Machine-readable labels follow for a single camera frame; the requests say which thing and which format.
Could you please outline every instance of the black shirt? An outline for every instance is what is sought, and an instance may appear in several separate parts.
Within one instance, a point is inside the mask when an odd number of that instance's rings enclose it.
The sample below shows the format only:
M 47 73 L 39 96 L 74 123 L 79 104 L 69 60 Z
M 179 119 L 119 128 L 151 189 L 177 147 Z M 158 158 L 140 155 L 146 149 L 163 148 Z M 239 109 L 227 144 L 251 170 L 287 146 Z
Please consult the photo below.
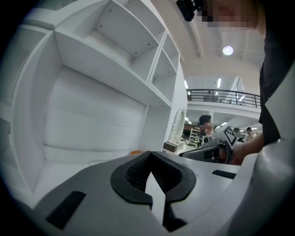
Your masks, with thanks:
M 265 7 L 266 35 L 265 58 L 260 70 L 260 104 L 261 115 L 259 122 L 263 124 L 264 144 L 275 142 L 280 134 L 268 112 L 265 104 L 281 84 L 295 59 L 294 45 L 292 45 L 294 22 L 291 9 L 285 4 L 273 4 L 263 1 Z

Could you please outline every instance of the person with black hair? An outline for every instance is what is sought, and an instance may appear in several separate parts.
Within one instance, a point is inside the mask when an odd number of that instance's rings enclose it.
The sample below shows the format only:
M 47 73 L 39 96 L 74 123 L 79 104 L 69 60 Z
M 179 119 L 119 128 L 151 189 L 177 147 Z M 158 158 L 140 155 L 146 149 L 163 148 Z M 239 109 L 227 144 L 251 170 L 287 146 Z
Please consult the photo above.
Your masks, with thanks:
M 213 26 L 256 30 L 265 39 L 265 58 L 260 69 L 263 132 L 246 143 L 235 145 L 230 164 L 241 165 L 247 155 L 258 153 L 263 146 L 280 138 L 266 102 L 286 77 L 295 59 L 294 39 L 286 31 L 294 22 L 293 8 L 268 0 L 200 0 L 195 4 L 198 4 L 202 20 L 212 22 Z
M 211 122 L 211 116 L 209 115 L 202 115 L 199 119 L 199 127 L 200 130 L 205 131 L 205 137 L 211 136 L 214 133 L 216 127 Z
M 252 134 L 252 129 L 251 129 L 251 127 L 248 127 L 248 128 L 247 128 L 247 134 L 248 134 L 248 136 L 247 136 L 247 138 L 246 138 L 246 142 L 248 142 L 248 141 L 250 141 L 251 139 L 254 138 L 254 135 Z

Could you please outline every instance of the white mirror frame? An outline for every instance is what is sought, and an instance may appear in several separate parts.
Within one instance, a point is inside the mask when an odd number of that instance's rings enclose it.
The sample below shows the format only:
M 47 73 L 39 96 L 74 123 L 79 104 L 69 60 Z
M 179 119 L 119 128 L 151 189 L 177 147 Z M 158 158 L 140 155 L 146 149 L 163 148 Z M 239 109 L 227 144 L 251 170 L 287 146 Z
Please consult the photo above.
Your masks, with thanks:
M 168 142 L 180 143 L 181 136 L 183 134 L 184 122 L 185 122 L 185 109 L 180 108 L 176 113 L 174 124 L 172 125 L 172 131 Z

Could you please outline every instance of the orange object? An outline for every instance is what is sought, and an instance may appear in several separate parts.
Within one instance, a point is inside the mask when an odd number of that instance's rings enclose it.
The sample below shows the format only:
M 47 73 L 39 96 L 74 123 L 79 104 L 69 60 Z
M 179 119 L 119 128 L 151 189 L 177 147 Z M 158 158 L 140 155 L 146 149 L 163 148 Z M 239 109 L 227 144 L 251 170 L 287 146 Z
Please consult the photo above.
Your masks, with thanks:
M 137 153 L 141 153 L 141 151 L 133 151 L 130 153 L 130 155 L 137 154 Z

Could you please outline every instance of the black metal railing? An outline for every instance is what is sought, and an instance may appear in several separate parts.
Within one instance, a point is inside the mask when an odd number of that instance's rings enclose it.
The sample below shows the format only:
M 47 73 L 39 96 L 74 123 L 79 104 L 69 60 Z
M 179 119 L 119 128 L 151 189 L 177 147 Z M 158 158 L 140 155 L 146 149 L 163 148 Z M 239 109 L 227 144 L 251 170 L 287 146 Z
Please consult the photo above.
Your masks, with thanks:
M 188 101 L 220 102 L 260 109 L 260 96 L 221 89 L 187 89 Z

